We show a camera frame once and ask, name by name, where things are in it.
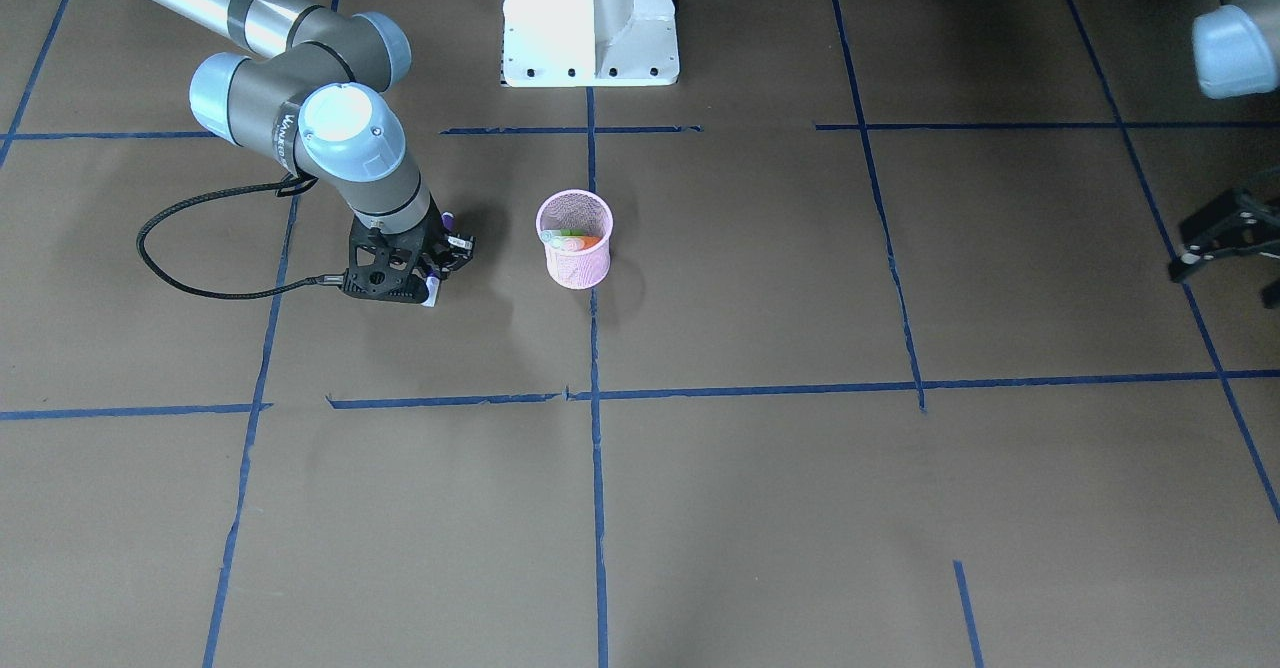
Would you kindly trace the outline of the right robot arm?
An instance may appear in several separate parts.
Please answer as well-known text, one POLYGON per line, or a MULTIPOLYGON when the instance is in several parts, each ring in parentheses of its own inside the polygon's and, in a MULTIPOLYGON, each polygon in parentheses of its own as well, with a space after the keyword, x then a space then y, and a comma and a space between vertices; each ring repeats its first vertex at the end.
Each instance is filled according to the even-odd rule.
POLYGON ((361 229, 408 235, 436 273, 466 264, 384 99, 412 65, 407 36, 376 12, 311 0, 150 0, 237 44, 196 68, 189 107, 212 134, 339 191, 361 229))

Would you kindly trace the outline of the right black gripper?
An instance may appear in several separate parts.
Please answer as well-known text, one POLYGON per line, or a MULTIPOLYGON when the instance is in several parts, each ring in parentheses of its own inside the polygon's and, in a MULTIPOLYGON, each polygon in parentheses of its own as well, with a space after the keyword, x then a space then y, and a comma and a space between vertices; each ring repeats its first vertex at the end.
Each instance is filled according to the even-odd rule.
POLYGON ((387 232, 385 227, 378 227, 376 235, 381 241, 381 252, 378 258, 381 264, 388 264, 393 270, 428 271, 428 262, 422 258, 424 248, 428 243, 428 214, 416 227, 407 232, 387 232))

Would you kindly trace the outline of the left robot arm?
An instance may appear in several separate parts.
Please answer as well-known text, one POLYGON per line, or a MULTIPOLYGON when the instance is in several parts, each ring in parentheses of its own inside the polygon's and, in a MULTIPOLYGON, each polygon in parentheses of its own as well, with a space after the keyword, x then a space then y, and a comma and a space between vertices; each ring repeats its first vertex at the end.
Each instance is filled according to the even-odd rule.
POLYGON ((1192 24, 1199 90, 1208 99, 1271 93, 1279 84, 1279 0, 1219 0, 1192 24))

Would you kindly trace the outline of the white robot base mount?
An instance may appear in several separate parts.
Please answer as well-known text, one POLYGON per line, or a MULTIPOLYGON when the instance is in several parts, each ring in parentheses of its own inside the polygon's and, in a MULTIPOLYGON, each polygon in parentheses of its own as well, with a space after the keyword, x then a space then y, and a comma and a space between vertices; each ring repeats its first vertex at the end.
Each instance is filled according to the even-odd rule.
POLYGON ((681 72, 676 0, 503 0, 511 88, 668 86, 681 72))

